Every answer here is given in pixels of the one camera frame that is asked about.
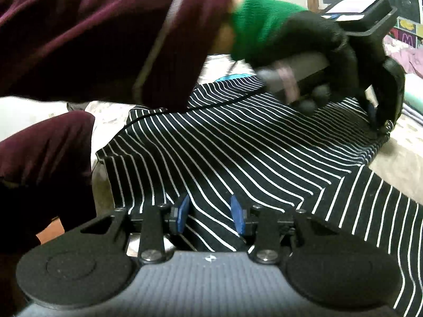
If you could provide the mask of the left hand green black glove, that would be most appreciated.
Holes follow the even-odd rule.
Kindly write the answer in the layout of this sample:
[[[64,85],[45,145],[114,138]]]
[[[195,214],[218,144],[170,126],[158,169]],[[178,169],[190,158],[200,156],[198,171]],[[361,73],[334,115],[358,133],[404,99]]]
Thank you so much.
[[[231,25],[231,57],[248,63],[282,104],[312,115],[358,93],[357,59],[337,22],[289,2],[241,0]]]

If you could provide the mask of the maroon left sleeve forearm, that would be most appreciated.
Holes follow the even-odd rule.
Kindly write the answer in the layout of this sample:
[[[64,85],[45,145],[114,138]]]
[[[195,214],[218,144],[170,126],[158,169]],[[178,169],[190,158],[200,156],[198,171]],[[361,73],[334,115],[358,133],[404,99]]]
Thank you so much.
[[[183,110],[232,0],[1,0],[1,95]]]

